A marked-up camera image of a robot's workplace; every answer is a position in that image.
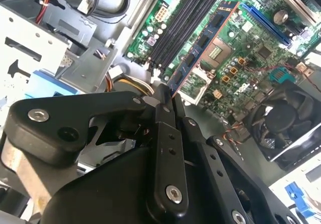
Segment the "chip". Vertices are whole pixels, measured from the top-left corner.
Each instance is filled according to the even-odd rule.
[[[185,60],[186,65],[190,67],[193,64],[194,60],[195,60],[195,56],[193,54],[188,55],[188,57]]]
[[[175,77],[174,77],[174,81],[176,84],[180,84],[181,80],[183,79],[183,74],[182,71],[179,71],[176,73]]]
[[[197,45],[199,45],[201,48],[204,48],[209,41],[209,37],[206,35],[202,35],[199,41],[197,42]]]
[[[224,18],[224,16],[222,16],[221,14],[215,15],[213,20],[211,21],[210,25],[212,27],[220,27],[223,18]]]
[[[257,52],[263,59],[268,58],[271,55],[271,51],[267,49],[265,46],[261,47],[261,49]]]

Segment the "ram slot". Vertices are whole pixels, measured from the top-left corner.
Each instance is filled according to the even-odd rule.
[[[213,7],[217,0],[208,0],[204,1],[203,4],[199,7],[199,11],[197,12],[197,15],[193,18],[193,22],[190,25],[187,25],[183,31],[182,35],[178,36],[173,44],[174,47],[170,49],[170,52],[166,55],[166,58],[164,60],[160,60],[159,62],[162,63],[161,70],[165,70],[170,63],[174,60],[175,56],[178,54],[178,52],[181,50],[181,48],[184,46],[185,42],[188,40],[188,38],[192,35],[192,33],[195,31],[197,26],[202,22],[206,14],[210,11],[210,9]]]
[[[207,26],[203,29],[194,45],[190,48],[187,57],[179,64],[171,78],[167,82],[171,96],[174,97],[191,74],[194,66],[200,60],[211,42],[218,36],[226,25],[231,15],[239,6],[238,2],[223,1],[217,7]]]
[[[243,7],[247,13],[253,17],[258,23],[266,28],[273,36],[277,38],[277,40],[285,46],[291,45],[291,40],[278,28],[275,27],[257,8],[249,7],[246,4],[242,3],[241,7]]]
[[[301,19],[311,25],[315,26],[319,23],[317,15],[311,11],[301,0],[284,0],[291,8],[301,17]]]
[[[195,7],[197,6],[196,3],[198,3],[199,1],[200,0],[186,0],[183,3],[183,8],[172,20],[171,25],[168,27],[166,33],[161,37],[159,41],[157,41],[153,52],[149,56],[151,62],[153,62],[153,60],[162,53],[168,43],[171,42],[173,37],[176,36],[177,31],[182,26],[182,23],[184,23],[186,19],[188,19],[188,17],[193,13]]]

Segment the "black cooling fan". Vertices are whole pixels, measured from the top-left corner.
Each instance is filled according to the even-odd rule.
[[[245,119],[247,129],[267,160],[320,123],[321,102],[289,81],[281,84]],[[275,162],[281,169],[289,170],[303,163],[303,159],[306,161],[311,152],[319,151],[320,144],[321,128],[317,128],[310,138],[286,151]]]

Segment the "screw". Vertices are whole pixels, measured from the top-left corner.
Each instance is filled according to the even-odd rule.
[[[170,112],[170,110],[169,110],[167,107],[165,107],[165,106],[163,107],[163,109],[164,109],[166,112],[168,112],[168,113]]]
[[[45,122],[49,119],[49,114],[43,109],[32,109],[28,112],[28,117],[36,122]]]
[[[289,221],[291,224],[296,224],[296,222],[293,220],[292,217],[287,216],[287,219],[288,219],[288,221]]]
[[[236,224],[246,224],[244,217],[237,210],[232,211],[232,217]]]
[[[140,100],[137,98],[133,98],[132,100],[134,100],[135,103],[141,104]]]
[[[166,187],[166,195],[172,202],[176,204],[182,202],[182,193],[176,186],[169,185],[168,187]]]
[[[189,120],[189,123],[192,125],[192,126],[196,126],[196,123],[194,120]]]
[[[216,144],[223,146],[223,142],[220,139],[215,139]]]

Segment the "motherboard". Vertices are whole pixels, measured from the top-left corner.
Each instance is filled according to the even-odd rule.
[[[279,84],[313,73],[320,9],[320,0],[159,0],[126,55],[234,124]]]

